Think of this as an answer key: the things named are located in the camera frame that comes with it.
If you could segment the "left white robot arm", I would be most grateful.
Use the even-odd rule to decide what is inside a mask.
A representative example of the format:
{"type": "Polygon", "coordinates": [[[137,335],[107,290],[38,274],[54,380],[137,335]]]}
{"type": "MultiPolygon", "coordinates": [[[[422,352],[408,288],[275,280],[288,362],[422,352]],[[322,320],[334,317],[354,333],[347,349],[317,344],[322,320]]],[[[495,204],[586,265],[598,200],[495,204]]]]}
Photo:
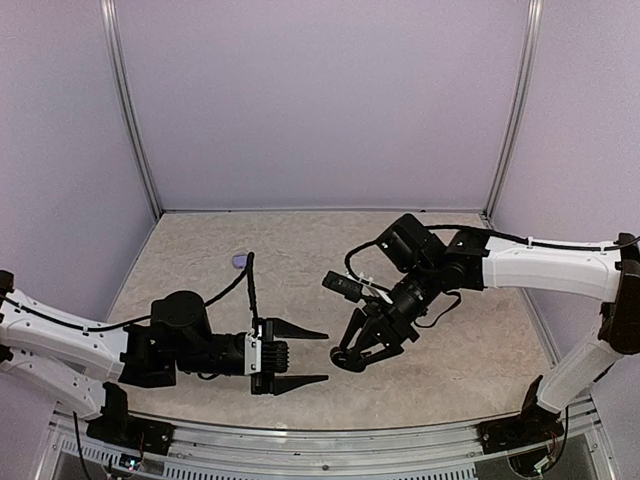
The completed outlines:
{"type": "Polygon", "coordinates": [[[325,340],[327,334],[259,316],[248,331],[215,333],[208,305],[180,290],[154,301],[147,316],[102,324],[34,300],[2,271],[1,369],[44,387],[83,419],[101,416],[102,430],[121,445],[140,434],[137,418],[116,405],[126,398],[121,385],[174,387],[183,372],[205,380],[247,377],[252,394],[277,396],[324,381],[322,375],[287,375],[287,342],[325,340]]]}

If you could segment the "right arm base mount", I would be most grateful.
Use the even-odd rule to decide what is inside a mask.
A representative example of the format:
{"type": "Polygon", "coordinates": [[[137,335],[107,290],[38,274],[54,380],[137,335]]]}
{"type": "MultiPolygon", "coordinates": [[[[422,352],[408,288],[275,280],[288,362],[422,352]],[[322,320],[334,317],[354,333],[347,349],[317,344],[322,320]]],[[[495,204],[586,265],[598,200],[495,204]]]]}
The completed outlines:
{"type": "Polygon", "coordinates": [[[512,416],[481,422],[477,433],[484,454],[513,450],[552,440],[565,433],[559,413],[538,404],[540,375],[527,390],[521,411],[512,416]]]}

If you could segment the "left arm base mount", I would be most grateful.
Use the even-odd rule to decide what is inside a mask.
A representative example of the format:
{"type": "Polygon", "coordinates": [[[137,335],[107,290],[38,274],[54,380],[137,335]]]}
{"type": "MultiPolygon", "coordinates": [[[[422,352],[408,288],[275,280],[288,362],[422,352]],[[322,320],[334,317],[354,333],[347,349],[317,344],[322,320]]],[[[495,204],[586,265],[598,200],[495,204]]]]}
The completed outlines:
{"type": "Polygon", "coordinates": [[[127,393],[110,382],[103,384],[104,405],[100,415],[87,422],[90,438],[112,445],[166,456],[174,437],[175,426],[168,422],[131,415],[127,393]]]}

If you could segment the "black earbud charging case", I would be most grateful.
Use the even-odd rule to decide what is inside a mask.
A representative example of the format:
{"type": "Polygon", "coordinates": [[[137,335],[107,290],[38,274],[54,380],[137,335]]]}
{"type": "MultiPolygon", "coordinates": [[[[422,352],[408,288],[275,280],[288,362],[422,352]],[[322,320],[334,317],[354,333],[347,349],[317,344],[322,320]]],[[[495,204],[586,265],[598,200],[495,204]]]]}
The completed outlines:
{"type": "Polygon", "coordinates": [[[329,354],[331,362],[340,369],[345,369],[347,363],[347,354],[339,347],[331,349],[329,354]]]}

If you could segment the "lilac earbud charging case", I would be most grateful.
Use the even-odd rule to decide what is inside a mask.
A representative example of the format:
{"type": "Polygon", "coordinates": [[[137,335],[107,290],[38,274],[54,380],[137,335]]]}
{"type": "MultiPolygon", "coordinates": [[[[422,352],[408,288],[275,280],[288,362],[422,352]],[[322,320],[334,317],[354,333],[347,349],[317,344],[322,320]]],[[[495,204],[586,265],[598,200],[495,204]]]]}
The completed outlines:
{"type": "Polygon", "coordinates": [[[241,253],[235,254],[232,256],[232,266],[235,269],[243,270],[250,263],[250,254],[249,253],[241,253]]]}

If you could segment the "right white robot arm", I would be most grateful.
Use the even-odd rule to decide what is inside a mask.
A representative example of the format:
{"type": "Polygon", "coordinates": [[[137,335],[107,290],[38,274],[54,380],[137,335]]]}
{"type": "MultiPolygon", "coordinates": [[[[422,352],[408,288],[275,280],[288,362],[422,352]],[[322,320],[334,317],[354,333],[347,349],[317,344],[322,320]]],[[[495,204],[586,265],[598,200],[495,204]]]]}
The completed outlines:
{"type": "Polygon", "coordinates": [[[515,287],[594,298],[601,303],[601,325],[530,386],[511,423],[512,436],[531,444],[619,359],[638,354],[637,238],[620,234],[614,242],[550,242],[460,226],[444,243],[436,234],[439,229],[405,214],[373,240],[403,275],[392,289],[353,272],[326,275],[326,288],[365,304],[355,309],[339,345],[331,350],[335,366],[361,373],[403,353],[404,342],[419,337],[419,318],[441,294],[515,287]]]}

